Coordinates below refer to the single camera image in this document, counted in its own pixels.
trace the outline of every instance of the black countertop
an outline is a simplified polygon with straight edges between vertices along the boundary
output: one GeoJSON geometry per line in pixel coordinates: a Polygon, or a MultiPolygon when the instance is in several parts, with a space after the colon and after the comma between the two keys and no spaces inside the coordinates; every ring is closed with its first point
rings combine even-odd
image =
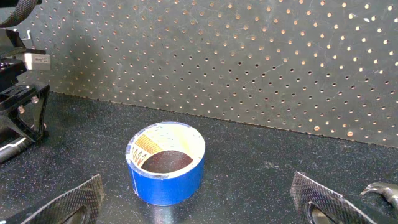
{"type": "MultiPolygon", "coordinates": [[[[94,174],[101,174],[106,194],[98,223],[295,223],[289,190],[297,170],[343,195],[359,195],[372,182],[398,183],[392,147],[54,93],[45,122],[42,143],[0,166],[0,218],[94,174]],[[189,124],[206,141],[201,187],[171,207],[134,194],[124,155],[133,135],[161,121],[189,124]]],[[[385,203],[376,194],[363,200],[385,203]]]]}

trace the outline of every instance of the metal bolt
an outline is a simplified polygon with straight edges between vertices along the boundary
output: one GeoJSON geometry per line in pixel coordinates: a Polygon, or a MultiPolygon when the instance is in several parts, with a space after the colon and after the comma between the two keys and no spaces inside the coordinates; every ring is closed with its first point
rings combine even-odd
{"type": "Polygon", "coordinates": [[[19,111],[20,114],[25,113],[25,108],[24,108],[24,106],[22,106],[22,105],[18,106],[18,111],[19,111]]]}
{"type": "Polygon", "coordinates": [[[35,103],[35,104],[39,102],[39,99],[37,96],[33,96],[32,99],[30,99],[30,100],[32,101],[32,103],[35,103]]]}

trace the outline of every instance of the pegboard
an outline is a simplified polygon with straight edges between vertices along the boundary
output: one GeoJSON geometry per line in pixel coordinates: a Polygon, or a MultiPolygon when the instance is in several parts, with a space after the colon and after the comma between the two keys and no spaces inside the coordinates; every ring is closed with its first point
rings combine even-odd
{"type": "Polygon", "coordinates": [[[397,147],[397,7],[393,0],[45,0],[16,28],[31,31],[25,44],[51,54],[52,69],[22,81],[397,147]]]}

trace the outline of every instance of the roll of tape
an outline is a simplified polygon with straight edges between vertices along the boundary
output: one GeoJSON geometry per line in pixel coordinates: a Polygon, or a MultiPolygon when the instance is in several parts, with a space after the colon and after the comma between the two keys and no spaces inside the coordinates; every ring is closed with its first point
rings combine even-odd
{"type": "Polygon", "coordinates": [[[161,206],[189,198],[200,186],[204,155],[205,140],[187,124],[162,122],[144,128],[126,149],[134,191],[143,201],[161,206]]]}

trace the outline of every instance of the black table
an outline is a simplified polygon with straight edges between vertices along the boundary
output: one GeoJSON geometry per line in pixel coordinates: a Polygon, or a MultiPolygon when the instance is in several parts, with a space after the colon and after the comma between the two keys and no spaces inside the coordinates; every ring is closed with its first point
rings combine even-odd
{"type": "MultiPolygon", "coordinates": [[[[106,194],[98,223],[295,223],[289,190],[296,170],[344,195],[358,195],[371,182],[398,183],[392,147],[55,93],[45,122],[42,143],[0,166],[0,217],[94,174],[101,174],[106,194]],[[139,200],[124,155],[134,134],[161,121],[189,124],[206,141],[201,187],[171,207],[139,200]]],[[[376,194],[363,200],[385,204],[376,194]]]]}

